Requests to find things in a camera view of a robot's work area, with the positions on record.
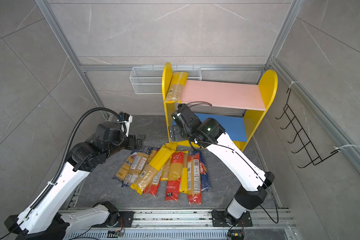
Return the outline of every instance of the black wire rack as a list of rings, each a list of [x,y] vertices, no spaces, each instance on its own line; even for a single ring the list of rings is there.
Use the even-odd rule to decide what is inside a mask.
[[[288,141],[288,142],[289,142],[290,144],[292,144],[292,143],[295,142],[296,138],[298,137],[299,140],[300,140],[300,142],[301,142],[301,144],[302,144],[302,147],[301,147],[298,151],[296,151],[296,152],[291,151],[291,152],[292,152],[292,153],[298,153],[298,152],[300,152],[301,150],[304,149],[304,150],[307,152],[307,154],[308,154],[308,156],[309,156],[309,159],[311,160],[311,161],[310,161],[308,164],[306,164],[305,166],[303,166],[303,167],[298,166],[298,167],[299,167],[299,168],[305,168],[305,167],[307,167],[307,166],[310,165],[310,164],[313,164],[313,165],[316,166],[317,164],[323,162],[324,160],[326,160],[326,159],[328,159],[329,157],[331,157],[331,156],[335,155],[336,153],[338,153],[339,150],[336,149],[335,151],[330,152],[330,153],[329,153],[329,156],[326,157],[326,158],[324,158],[324,159],[319,155],[319,153],[318,153],[317,150],[316,150],[315,145],[313,144],[313,142],[312,142],[311,139],[309,138],[308,134],[305,132],[304,128],[302,127],[300,121],[298,120],[298,118],[296,117],[296,115],[293,113],[292,109],[291,109],[291,108],[289,107],[289,105],[288,105],[289,96],[291,95],[291,89],[288,89],[288,90],[287,90],[287,94],[288,94],[288,98],[287,98],[287,102],[285,103],[285,106],[284,106],[284,108],[283,108],[283,114],[280,116],[280,118],[276,118],[276,119],[279,120],[279,119],[281,119],[284,115],[287,116],[287,118],[289,119],[289,123],[288,123],[288,125],[287,125],[286,127],[284,127],[284,128],[281,127],[281,129],[286,129],[289,125],[292,125],[292,127],[293,127],[293,129],[295,130],[296,134],[295,134],[295,137],[293,138],[293,141],[292,141],[292,142],[289,142],[289,141]],[[291,117],[287,114],[287,112],[286,112],[288,109],[291,111],[291,113],[292,113],[292,115],[293,115],[292,118],[291,118]],[[295,120],[295,119],[296,119],[296,121],[298,122],[298,124],[297,124],[296,127],[295,127],[294,124],[292,123],[292,121]],[[307,141],[306,143],[304,143],[303,140],[301,139],[301,137],[303,137],[304,134],[305,134],[306,138],[308,139],[308,141]],[[316,157],[316,158],[312,159],[311,154],[310,154],[309,151],[307,150],[307,147],[308,147],[308,146],[312,146],[312,147],[313,147],[313,149],[315,150],[315,152],[316,152],[316,154],[317,154],[317,157]]]

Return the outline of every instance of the white cable tie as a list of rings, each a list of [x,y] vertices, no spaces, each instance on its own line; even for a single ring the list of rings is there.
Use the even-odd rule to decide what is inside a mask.
[[[292,84],[294,83],[298,83],[298,82],[292,81],[288,88],[291,88]]]
[[[335,148],[335,150],[340,152],[341,151],[340,148],[343,148],[343,147],[359,147],[359,146],[357,146],[355,144],[346,144],[346,145],[343,145],[341,147],[335,147],[335,146],[333,146],[333,147]]]

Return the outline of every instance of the wire basket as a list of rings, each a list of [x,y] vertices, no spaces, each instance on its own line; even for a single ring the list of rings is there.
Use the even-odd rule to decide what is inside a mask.
[[[146,66],[132,68],[129,79],[131,80],[133,89],[136,94],[161,94],[163,66]],[[202,79],[202,71],[200,67],[177,67],[172,66],[172,71],[188,73],[187,80],[200,80]]]

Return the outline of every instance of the pink shelf board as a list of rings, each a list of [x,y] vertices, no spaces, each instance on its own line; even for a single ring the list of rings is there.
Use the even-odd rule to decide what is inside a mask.
[[[182,103],[204,101],[216,107],[265,111],[258,85],[187,80]]]

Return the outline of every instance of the pile of pasta packages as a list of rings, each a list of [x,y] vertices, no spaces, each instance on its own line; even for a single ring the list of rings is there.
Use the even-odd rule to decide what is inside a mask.
[[[156,196],[161,181],[167,181],[165,201],[177,201],[179,193],[188,194],[190,204],[202,203],[202,191],[211,183],[201,151],[176,151],[177,143],[161,148],[134,150],[113,177],[140,195]]]

